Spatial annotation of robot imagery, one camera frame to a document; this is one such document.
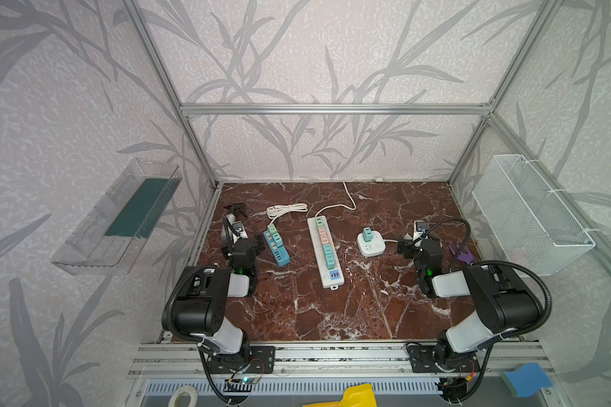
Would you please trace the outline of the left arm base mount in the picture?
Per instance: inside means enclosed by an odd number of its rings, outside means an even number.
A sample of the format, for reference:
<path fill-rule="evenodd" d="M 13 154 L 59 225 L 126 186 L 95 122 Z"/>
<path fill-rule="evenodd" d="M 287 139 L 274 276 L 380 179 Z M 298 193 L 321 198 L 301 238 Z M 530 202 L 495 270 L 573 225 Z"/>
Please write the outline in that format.
<path fill-rule="evenodd" d="M 276 361 L 276 347 L 252 345 L 241 349 L 237 354 L 219 354 L 206 357 L 211 374 L 228 374 L 244 372 L 251 374 L 273 373 Z"/>

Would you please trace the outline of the long white power strip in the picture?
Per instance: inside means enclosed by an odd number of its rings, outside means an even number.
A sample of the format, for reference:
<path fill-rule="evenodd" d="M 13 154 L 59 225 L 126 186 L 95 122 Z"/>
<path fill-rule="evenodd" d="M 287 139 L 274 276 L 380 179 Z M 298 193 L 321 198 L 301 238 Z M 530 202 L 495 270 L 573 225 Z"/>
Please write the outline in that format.
<path fill-rule="evenodd" d="M 310 217 L 307 224 L 322 286 L 332 291 L 338 290 L 345 279 L 327 218 L 323 215 Z"/>

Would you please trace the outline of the square white power socket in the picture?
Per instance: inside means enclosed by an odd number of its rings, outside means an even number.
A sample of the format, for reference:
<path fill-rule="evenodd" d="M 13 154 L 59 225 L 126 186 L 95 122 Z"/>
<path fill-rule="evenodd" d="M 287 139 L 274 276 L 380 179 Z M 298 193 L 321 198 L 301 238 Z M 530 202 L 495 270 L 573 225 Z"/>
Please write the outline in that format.
<path fill-rule="evenodd" d="M 359 233 L 356 243 L 361 254 L 367 258 L 381 255 L 386 250 L 386 242 L 378 231 L 371 232 L 371 240 L 368 242 L 364 239 L 364 233 Z"/>

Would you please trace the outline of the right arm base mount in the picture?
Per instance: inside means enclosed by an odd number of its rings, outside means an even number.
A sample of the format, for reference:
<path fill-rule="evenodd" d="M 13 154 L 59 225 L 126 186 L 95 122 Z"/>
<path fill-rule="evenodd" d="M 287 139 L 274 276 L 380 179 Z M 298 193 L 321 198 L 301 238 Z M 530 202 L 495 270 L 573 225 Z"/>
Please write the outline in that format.
<path fill-rule="evenodd" d="M 410 342 L 405 346 L 414 373 L 472 374 L 480 371 L 475 352 L 456 353 L 444 343 Z"/>

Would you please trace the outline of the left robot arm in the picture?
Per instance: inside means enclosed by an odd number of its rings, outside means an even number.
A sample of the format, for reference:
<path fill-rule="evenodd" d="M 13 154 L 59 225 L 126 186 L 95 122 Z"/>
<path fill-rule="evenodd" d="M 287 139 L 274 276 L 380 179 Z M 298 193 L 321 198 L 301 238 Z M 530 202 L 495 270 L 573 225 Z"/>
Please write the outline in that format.
<path fill-rule="evenodd" d="M 258 285 L 261 237 L 241 237 L 225 247 L 227 266 L 188 266 L 172 290 L 161 317 L 164 330 L 195 342 L 212 357 L 250 360 L 249 336 L 226 317 L 229 298 L 253 296 Z"/>

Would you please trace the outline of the teal power strip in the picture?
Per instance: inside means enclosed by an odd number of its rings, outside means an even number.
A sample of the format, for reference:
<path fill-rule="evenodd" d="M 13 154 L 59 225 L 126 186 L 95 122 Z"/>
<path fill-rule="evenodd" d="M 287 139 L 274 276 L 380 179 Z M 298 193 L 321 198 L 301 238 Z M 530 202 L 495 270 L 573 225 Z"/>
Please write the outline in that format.
<path fill-rule="evenodd" d="M 290 256 L 282 239 L 280 238 L 279 242 L 274 239 L 275 236 L 279 237 L 279 235 L 277 233 L 272 234 L 269 230 L 266 230 L 263 232 L 263 236 L 276 260 L 276 264 L 279 267 L 286 266 L 290 262 Z"/>

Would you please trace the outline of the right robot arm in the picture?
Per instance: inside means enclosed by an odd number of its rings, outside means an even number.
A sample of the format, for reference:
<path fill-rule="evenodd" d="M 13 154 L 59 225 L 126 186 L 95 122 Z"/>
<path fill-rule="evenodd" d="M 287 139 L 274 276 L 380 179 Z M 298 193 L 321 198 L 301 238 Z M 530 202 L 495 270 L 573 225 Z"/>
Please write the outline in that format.
<path fill-rule="evenodd" d="M 440 242 L 424 237 L 401 240 L 398 252 L 415 261 L 418 286 L 429 298 L 472 299 L 474 312 L 440 334 L 433 351 L 439 363 L 533 332 L 551 316 L 549 288 L 524 266 L 484 260 L 444 273 Z"/>

